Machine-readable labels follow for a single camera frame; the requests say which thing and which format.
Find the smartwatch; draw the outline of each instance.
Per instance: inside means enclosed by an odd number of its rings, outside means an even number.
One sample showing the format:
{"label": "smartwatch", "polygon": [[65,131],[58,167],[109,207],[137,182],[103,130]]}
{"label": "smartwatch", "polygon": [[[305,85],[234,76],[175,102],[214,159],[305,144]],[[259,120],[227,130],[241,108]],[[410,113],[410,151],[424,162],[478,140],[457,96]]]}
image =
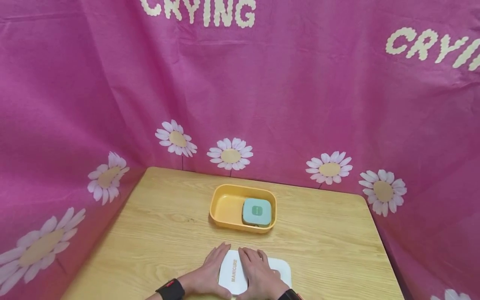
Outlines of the smartwatch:
{"label": "smartwatch", "polygon": [[163,300],[182,300],[185,296],[185,290],[177,279],[172,279],[155,292],[159,293]]}
{"label": "smartwatch", "polygon": [[285,293],[283,293],[278,300],[303,300],[299,294],[295,293],[292,289],[289,289]]}

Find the white lid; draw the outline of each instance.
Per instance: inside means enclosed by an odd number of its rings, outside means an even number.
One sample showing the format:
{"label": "white lid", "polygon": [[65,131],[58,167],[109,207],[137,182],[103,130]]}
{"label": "white lid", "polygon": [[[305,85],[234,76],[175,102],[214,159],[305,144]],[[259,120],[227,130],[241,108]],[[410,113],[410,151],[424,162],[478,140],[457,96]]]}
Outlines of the white lid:
{"label": "white lid", "polygon": [[[272,270],[277,270],[282,281],[292,288],[292,272],[288,263],[281,259],[268,258],[268,264]],[[247,290],[248,281],[243,273],[237,250],[229,250],[227,255],[225,255],[225,259],[220,267],[218,284],[228,289],[234,296]]]}

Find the yellow flower center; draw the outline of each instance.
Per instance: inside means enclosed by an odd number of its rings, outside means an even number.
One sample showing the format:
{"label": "yellow flower center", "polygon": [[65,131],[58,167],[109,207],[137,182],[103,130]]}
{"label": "yellow flower center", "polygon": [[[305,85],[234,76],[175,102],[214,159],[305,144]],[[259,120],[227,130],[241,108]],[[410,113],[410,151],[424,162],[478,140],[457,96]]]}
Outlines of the yellow flower center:
{"label": "yellow flower center", "polygon": [[220,157],[224,162],[234,164],[241,159],[241,154],[235,149],[227,149],[222,151]]}
{"label": "yellow flower center", "polygon": [[393,188],[385,181],[377,181],[373,184],[373,191],[381,202],[389,202],[393,197]]}
{"label": "yellow flower center", "polygon": [[63,229],[55,230],[36,240],[19,259],[20,267],[32,265],[47,256],[63,237]]}
{"label": "yellow flower center", "polygon": [[98,185],[103,189],[108,189],[112,184],[113,179],[118,175],[119,172],[120,167],[113,167],[106,170],[105,173],[98,177]]}
{"label": "yellow flower center", "polygon": [[185,147],[187,145],[187,140],[185,140],[183,134],[178,131],[172,131],[172,133],[170,133],[169,139],[172,144],[175,144],[178,147]]}
{"label": "yellow flower center", "polygon": [[340,165],[337,163],[328,163],[321,165],[318,170],[323,176],[333,177],[340,173]]}

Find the wooden table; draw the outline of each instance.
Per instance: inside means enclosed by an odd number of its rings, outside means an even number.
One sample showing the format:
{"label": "wooden table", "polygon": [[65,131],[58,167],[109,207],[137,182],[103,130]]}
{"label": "wooden table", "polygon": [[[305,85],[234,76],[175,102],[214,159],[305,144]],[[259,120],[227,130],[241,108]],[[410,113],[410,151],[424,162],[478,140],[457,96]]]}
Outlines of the wooden table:
{"label": "wooden table", "polygon": [[[270,190],[270,233],[218,228],[208,211],[224,183]],[[288,185],[149,168],[64,300],[143,300],[168,279],[200,266],[223,241],[286,260],[305,300],[403,299],[365,200]],[[215,299],[194,296],[190,299]]]}

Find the left hand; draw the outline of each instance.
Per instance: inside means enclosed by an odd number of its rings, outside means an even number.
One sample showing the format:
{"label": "left hand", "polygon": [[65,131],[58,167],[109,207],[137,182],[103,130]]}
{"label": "left hand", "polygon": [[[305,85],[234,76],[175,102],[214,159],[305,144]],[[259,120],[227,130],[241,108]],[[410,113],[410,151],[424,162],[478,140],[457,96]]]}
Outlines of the left hand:
{"label": "left hand", "polygon": [[223,242],[211,250],[200,268],[178,278],[186,295],[214,294],[222,299],[230,300],[232,298],[230,291],[218,284],[220,266],[230,247],[230,244]]}

